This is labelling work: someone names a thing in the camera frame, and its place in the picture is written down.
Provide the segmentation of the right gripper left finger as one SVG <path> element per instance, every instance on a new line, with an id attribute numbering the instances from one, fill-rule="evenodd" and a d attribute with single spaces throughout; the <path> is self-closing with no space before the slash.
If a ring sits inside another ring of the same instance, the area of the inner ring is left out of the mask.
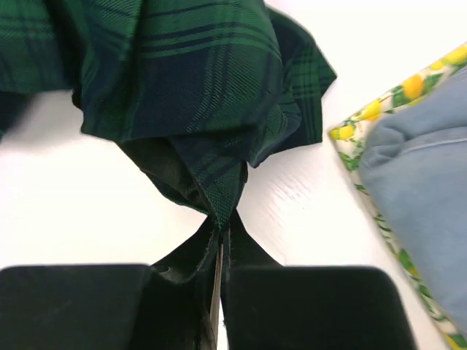
<path id="1" fill-rule="evenodd" d="M 220 234 L 211 217 L 170 254 L 151 266 L 154 284 L 214 284 Z"/>

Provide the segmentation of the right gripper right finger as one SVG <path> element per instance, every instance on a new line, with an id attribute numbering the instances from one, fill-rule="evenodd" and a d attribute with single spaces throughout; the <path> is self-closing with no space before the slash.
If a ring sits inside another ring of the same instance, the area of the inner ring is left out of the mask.
<path id="1" fill-rule="evenodd" d="M 223 267 L 242 266 L 272 268 L 281 264 L 251 237 L 235 209 L 223 234 Z"/>

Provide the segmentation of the dark green skirt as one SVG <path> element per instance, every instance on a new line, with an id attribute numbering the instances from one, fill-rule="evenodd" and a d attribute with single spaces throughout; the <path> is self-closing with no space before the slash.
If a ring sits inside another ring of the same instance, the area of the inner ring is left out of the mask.
<path id="1" fill-rule="evenodd" d="M 66 90 L 169 200 L 223 226 L 247 169 L 321 142 L 336 79 L 313 37 L 263 1 L 3 1 L 1 131 Z"/>

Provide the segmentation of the light blue denim skirt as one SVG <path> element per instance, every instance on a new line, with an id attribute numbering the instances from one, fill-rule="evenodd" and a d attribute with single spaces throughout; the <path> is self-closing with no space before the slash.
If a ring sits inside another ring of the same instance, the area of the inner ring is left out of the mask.
<path id="1" fill-rule="evenodd" d="M 466 330 L 466 71 L 377 123 L 359 175 L 434 300 Z"/>

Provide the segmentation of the lemon print skirt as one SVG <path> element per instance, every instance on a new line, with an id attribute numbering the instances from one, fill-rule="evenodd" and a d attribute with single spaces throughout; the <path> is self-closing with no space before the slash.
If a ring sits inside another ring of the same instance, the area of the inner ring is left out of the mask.
<path id="1" fill-rule="evenodd" d="M 418 294 L 425 310 L 443 335 L 450 349 L 466 347 L 466 330 L 461 331 L 434 300 L 411 257 L 402 247 L 386 219 L 379 212 L 359 175 L 360 159 L 366 149 L 366 139 L 380 121 L 423 101 L 436 88 L 460 70 L 466 71 L 466 46 L 461 45 L 400 85 L 387 91 L 344 122 L 330 130 L 330 137 L 343 162 L 365 210 L 375 221 L 377 230 L 392 256 L 403 268 L 412 289 Z"/>

